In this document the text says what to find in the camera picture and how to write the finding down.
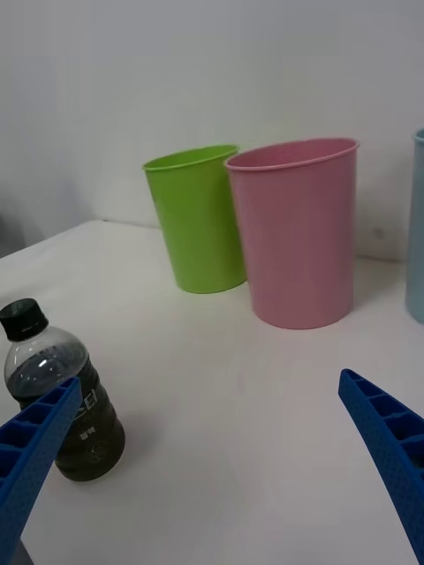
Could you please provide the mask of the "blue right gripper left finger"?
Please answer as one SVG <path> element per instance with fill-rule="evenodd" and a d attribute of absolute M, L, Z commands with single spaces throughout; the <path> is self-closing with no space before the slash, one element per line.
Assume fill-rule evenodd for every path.
<path fill-rule="evenodd" d="M 0 558 L 13 561 L 21 534 L 82 402 L 70 378 L 1 427 Z"/>

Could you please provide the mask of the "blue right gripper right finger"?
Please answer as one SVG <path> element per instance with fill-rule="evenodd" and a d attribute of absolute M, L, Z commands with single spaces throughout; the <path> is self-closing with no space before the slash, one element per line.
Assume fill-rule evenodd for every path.
<path fill-rule="evenodd" d="M 338 395 L 364 441 L 418 563 L 424 562 L 424 421 L 351 369 Z"/>

